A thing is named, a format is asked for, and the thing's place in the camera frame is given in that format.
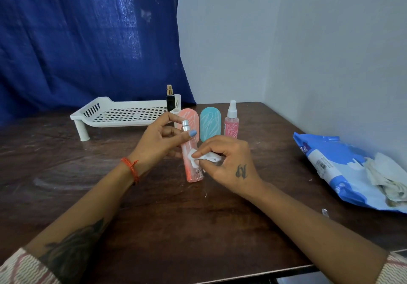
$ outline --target red thread bracelet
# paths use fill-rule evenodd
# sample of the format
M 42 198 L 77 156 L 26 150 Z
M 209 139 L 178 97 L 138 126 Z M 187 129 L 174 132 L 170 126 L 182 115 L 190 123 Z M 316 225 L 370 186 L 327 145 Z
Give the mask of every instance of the red thread bracelet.
M 123 162 L 124 164 L 126 164 L 126 166 L 127 166 L 128 168 L 130 168 L 131 174 L 133 175 L 133 178 L 134 178 L 134 184 L 138 183 L 138 173 L 137 173 L 137 171 L 136 171 L 135 168 L 134 168 L 134 165 L 138 162 L 138 160 L 137 160 L 137 161 L 134 161 L 133 164 L 132 164 L 132 163 L 129 161 L 128 158 L 124 157 L 124 158 L 122 158 L 120 161 Z

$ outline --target hand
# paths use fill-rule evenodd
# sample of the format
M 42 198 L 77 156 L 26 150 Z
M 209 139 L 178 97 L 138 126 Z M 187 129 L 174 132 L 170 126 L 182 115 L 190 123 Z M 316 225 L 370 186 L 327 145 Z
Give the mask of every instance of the hand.
M 216 135 L 202 143 L 192 157 L 198 158 L 210 151 L 226 156 L 221 166 L 199 160 L 201 167 L 217 182 L 244 198 L 248 198 L 262 186 L 263 182 L 254 167 L 247 142 Z
M 129 155 L 131 162 L 138 160 L 135 168 L 141 177 L 166 155 L 182 158 L 180 145 L 194 137 L 196 130 L 182 132 L 175 127 L 166 127 L 169 122 L 181 123 L 182 117 L 163 113 L 145 130 L 134 151 Z

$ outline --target forearm tattoo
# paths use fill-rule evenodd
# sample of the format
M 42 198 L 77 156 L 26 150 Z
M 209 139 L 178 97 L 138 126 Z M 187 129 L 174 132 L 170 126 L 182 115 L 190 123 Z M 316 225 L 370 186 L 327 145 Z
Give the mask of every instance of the forearm tattoo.
M 38 259 L 62 284 L 78 283 L 106 226 L 103 226 L 103 219 L 100 219 L 74 231 L 59 243 L 49 243 L 45 246 L 47 253 Z
M 237 166 L 237 171 L 236 171 L 236 177 L 242 177 L 243 179 L 246 179 L 247 174 L 246 174 L 246 164 L 242 166 L 242 164 L 239 164 Z

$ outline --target dark brown table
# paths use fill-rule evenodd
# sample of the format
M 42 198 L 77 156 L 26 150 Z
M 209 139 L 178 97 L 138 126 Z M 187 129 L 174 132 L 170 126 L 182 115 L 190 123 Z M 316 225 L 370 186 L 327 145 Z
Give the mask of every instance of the dark brown table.
M 228 104 L 213 106 L 224 118 Z M 341 201 L 294 143 L 295 126 L 262 103 L 237 108 L 239 138 L 249 142 L 264 180 L 388 250 L 407 248 L 406 215 Z M 80 142 L 70 113 L 40 114 L 0 130 L 0 262 L 84 195 L 145 129 L 88 127 L 91 140 Z M 209 176 L 188 184 L 182 161 L 165 159 L 126 194 L 84 282 L 188 284 L 310 264 L 250 203 Z

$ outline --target black perfume bottle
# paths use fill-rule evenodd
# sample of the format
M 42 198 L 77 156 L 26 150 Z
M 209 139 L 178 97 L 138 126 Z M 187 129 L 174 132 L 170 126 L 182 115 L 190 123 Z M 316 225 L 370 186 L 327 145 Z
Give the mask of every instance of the black perfume bottle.
M 167 111 L 172 111 L 176 107 L 176 98 L 173 92 L 173 86 L 167 85 Z

